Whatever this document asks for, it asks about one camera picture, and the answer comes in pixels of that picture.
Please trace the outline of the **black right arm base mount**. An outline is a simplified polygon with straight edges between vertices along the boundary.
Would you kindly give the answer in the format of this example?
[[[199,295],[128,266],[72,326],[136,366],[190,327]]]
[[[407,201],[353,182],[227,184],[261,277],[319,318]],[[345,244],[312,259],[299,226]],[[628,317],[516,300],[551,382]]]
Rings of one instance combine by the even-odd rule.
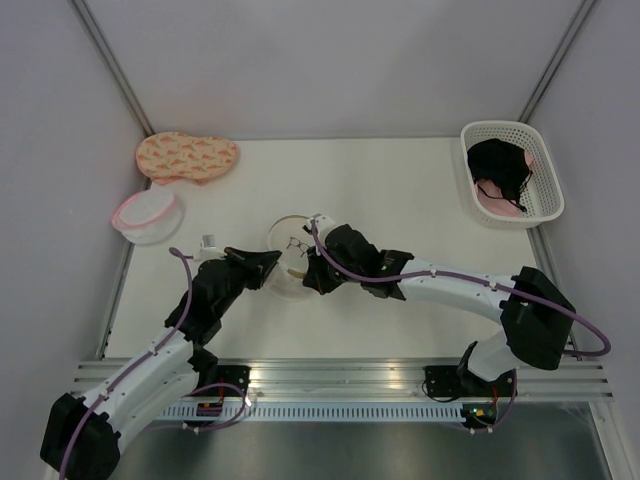
[[[455,365],[425,366],[423,393],[439,403],[449,403],[463,397],[470,397],[476,385],[466,370]]]

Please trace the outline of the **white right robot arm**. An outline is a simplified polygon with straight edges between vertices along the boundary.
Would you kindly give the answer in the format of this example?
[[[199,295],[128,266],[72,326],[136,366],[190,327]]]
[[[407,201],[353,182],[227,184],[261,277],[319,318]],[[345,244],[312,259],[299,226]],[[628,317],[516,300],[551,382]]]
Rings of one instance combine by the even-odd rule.
[[[440,401],[502,390],[523,366],[554,371],[565,354],[575,309],[536,268],[514,276],[446,270],[409,252],[379,250],[350,225],[325,217],[284,217],[269,229],[267,246],[282,253],[267,282],[282,298],[354,283],[379,299],[435,302],[494,321],[498,332],[466,348],[449,369],[448,386],[427,389]]]

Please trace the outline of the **cream mesh laundry bag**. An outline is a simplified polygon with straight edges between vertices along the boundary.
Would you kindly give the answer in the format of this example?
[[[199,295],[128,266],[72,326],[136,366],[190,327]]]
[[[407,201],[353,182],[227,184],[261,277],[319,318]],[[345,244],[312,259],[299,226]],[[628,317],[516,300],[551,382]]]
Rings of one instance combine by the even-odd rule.
[[[281,256],[265,288],[281,300],[298,302],[318,296],[315,290],[303,285],[309,267],[307,250],[311,247],[311,237],[304,230],[306,221],[304,215],[281,217],[272,224],[266,237],[267,248],[280,251]]]

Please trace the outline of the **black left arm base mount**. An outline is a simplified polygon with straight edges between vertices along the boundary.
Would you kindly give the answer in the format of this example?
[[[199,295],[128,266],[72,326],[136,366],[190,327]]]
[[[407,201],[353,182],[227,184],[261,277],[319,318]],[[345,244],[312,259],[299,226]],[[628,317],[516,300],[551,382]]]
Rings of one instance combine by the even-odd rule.
[[[247,365],[219,365],[211,395],[226,399],[246,394],[250,384],[251,369]]]

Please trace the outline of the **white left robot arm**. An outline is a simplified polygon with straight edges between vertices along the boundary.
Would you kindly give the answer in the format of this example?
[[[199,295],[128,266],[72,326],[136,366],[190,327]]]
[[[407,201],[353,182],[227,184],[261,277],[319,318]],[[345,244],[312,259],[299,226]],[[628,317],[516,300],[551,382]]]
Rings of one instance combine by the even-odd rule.
[[[94,388],[54,402],[41,459],[62,479],[107,479],[129,444],[167,407],[192,392],[212,393],[218,360],[205,347],[235,300],[262,288],[281,255],[227,247],[187,270],[186,292],[140,354]]]

